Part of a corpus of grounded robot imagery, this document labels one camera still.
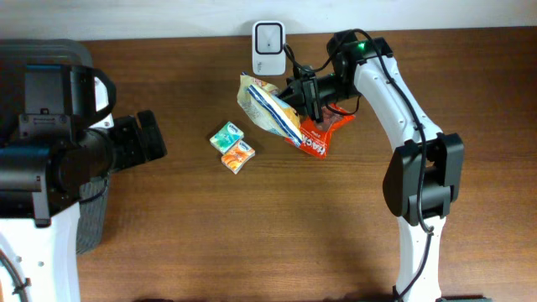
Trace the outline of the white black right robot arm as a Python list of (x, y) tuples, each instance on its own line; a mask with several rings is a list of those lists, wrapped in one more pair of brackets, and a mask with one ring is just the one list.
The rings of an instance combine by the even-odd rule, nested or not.
[(364, 30), (335, 33), (326, 45), (332, 73), (301, 65), (288, 44), (282, 47), (293, 76), (279, 98), (298, 113), (321, 121), (321, 109), (364, 97), (393, 150), (383, 179), (383, 198), (399, 227), (396, 301), (440, 301), (441, 233), (457, 199), (464, 144), (445, 134), (422, 110), (400, 75), (394, 52), (382, 37)]

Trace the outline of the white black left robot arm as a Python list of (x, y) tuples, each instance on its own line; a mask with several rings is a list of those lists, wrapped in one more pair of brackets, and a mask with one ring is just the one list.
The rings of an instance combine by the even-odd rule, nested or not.
[(33, 64), (24, 110), (1, 144), (1, 294), (9, 301), (77, 301), (81, 190), (163, 158), (153, 112), (112, 118), (116, 87), (84, 65)]

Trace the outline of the teal tissue pack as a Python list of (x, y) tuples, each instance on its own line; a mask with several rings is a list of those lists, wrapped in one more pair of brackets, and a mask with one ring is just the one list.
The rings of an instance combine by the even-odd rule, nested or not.
[(210, 138), (211, 145), (221, 154), (225, 154), (239, 140), (244, 138), (244, 132), (234, 123), (227, 122), (215, 135)]

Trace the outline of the orange tissue pack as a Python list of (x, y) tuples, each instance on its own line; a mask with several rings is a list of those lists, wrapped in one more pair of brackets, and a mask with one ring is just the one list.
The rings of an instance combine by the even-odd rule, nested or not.
[(243, 140), (239, 140), (222, 155), (221, 161), (234, 174), (237, 174), (254, 155), (255, 149)]

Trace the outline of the yellow snack bag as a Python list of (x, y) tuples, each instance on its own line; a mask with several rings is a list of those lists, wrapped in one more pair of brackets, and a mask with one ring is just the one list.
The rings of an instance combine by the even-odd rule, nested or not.
[(242, 73), (237, 103), (255, 125), (269, 133), (287, 138), (299, 147), (303, 141), (300, 115), (278, 98), (278, 93), (277, 86)]

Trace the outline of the red Hacks candy bag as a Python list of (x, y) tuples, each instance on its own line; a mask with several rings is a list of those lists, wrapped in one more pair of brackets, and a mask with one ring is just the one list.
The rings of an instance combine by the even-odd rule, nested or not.
[(299, 149), (318, 159), (326, 158), (332, 134), (356, 118), (355, 112), (337, 105), (323, 107), (322, 114), (322, 122), (314, 122), (306, 116), (300, 118), (303, 140)]

